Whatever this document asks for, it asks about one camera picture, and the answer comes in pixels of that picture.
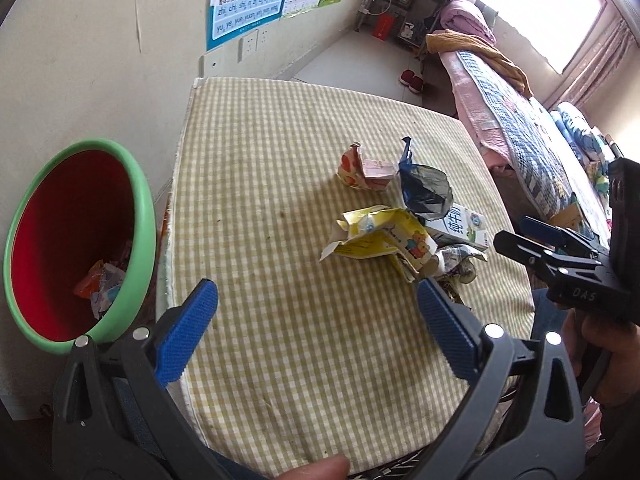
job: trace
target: trash bin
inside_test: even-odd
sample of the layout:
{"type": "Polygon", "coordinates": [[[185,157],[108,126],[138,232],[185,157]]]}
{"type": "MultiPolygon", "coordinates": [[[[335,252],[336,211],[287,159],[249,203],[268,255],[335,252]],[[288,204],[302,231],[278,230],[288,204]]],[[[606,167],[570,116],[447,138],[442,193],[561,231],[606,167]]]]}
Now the trash bin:
{"type": "Polygon", "coordinates": [[[156,224],[145,175],[117,142],[82,140],[40,171],[15,213],[4,248],[4,291],[15,322],[36,346],[70,351],[88,334],[117,339],[133,322],[154,267],[156,224]],[[98,321],[88,300],[73,294],[100,259],[128,240],[127,274],[98,321]]]}

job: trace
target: human hand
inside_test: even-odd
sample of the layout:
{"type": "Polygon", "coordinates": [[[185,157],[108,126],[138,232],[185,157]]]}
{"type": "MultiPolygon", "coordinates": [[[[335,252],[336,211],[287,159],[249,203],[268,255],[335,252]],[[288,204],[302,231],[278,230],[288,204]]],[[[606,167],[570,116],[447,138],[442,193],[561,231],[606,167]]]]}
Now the human hand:
{"type": "Polygon", "coordinates": [[[334,455],[318,462],[285,471],[276,480],[346,480],[349,460],[344,455],[334,455]]]}
{"type": "MultiPolygon", "coordinates": [[[[578,334],[575,310],[571,309],[562,325],[562,339],[574,373],[580,375],[582,356],[576,352],[578,334]]],[[[640,328],[633,323],[620,324],[589,314],[582,324],[582,336],[591,344],[609,350],[609,367],[596,387],[593,399],[605,407],[619,406],[640,392],[640,328]]]]}

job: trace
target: electrical outlet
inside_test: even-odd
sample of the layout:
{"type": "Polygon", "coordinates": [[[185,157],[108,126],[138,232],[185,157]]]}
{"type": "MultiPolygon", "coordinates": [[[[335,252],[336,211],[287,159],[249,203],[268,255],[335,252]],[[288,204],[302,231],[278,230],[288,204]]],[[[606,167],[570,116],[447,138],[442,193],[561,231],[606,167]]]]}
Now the electrical outlet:
{"type": "Polygon", "coordinates": [[[258,43],[255,45],[256,50],[262,50],[266,47],[268,31],[269,29],[267,27],[261,28],[258,31],[258,43]]]}
{"type": "Polygon", "coordinates": [[[240,47],[238,49],[239,59],[238,62],[244,61],[246,58],[255,54],[255,47],[258,43],[258,30],[252,30],[244,38],[240,40],[240,47]]]}
{"type": "Polygon", "coordinates": [[[218,77],[222,74],[222,47],[209,50],[200,58],[200,77],[218,77]]]}

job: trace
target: brown blanket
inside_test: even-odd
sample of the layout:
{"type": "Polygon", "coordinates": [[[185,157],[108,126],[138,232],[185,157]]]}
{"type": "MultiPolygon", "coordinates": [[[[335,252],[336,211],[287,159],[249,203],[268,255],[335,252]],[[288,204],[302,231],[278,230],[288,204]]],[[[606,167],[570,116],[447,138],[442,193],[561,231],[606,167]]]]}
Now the brown blanket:
{"type": "Polygon", "coordinates": [[[427,49],[432,54],[468,50],[484,60],[511,86],[527,99],[533,97],[527,75],[496,48],[477,36],[470,36],[447,29],[441,34],[427,34],[427,49]]]}

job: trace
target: red box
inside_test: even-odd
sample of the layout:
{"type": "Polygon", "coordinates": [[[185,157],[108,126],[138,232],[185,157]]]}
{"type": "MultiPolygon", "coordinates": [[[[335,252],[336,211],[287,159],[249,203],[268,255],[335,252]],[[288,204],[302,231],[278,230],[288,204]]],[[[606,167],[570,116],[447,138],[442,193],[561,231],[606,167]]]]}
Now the red box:
{"type": "Polygon", "coordinates": [[[389,16],[388,14],[382,14],[378,18],[378,22],[376,23],[376,28],[373,29],[371,35],[379,40],[385,41],[386,35],[391,30],[392,25],[394,24],[394,17],[389,16]]]}

